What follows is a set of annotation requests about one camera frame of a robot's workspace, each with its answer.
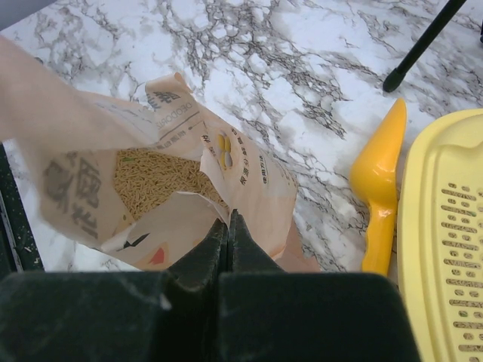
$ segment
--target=red logo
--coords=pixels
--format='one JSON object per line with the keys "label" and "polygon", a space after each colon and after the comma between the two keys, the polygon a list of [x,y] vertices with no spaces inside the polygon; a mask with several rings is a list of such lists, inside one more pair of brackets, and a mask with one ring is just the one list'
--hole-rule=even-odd
{"label": "red logo", "polygon": [[161,247],[159,248],[158,251],[156,251],[154,256],[152,256],[151,260],[149,261],[149,264],[157,265],[157,264],[163,263],[164,261],[165,261],[165,251]]}

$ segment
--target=scoop handle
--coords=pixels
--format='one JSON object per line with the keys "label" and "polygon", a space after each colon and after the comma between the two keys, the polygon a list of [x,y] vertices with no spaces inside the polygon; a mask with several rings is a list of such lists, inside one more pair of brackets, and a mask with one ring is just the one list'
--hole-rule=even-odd
{"label": "scoop handle", "polygon": [[387,276],[392,252],[395,210],[371,205],[371,217],[366,231],[366,252],[361,270]]}

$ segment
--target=black chair leg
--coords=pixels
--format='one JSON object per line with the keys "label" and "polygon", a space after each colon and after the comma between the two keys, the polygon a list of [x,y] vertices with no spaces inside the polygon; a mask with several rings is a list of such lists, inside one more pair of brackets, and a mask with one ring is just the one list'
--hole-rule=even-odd
{"label": "black chair leg", "polygon": [[439,12],[438,16],[429,24],[428,29],[421,35],[416,44],[412,47],[406,57],[401,61],[383,83],[385,92],[394,91],[402,83],[406,73],[416,63],[419,57],[429,47],[436,36],[443,30],[451,18],[463,6],[466,0],[449,0],[445,7]]}

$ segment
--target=yellow litter box lid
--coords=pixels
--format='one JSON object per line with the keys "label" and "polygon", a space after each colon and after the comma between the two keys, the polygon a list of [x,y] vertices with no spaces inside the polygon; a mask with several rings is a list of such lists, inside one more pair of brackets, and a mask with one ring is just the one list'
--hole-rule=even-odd
{"label": "yellow litter box lid", "polygon": [[428,126],[406,161],[399,286],[423,362],[483,362],[483,109]]}

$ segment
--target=marble surface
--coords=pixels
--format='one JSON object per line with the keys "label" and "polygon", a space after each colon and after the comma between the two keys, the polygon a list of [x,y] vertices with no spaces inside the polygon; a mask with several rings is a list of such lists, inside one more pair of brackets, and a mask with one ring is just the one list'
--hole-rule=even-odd
{"label": "marble surface", "polygon": [[[394,100],[408,104],[399,181],[426,125],[483,107],[480,0],[468,0],[396,92],[382,92],[385,75],[445,2],[59,0],[2,35],[74,87],[126,100],[146,103],[146,81],[182,72],[199,102],[297,176],[304,250],[322,270],[346,272],[359,269],[368,223],[349,168]],[[130,268],[40,220],[17,148],[5,146],[46,270]],[[393,257],[393,279],[395,270]]]}

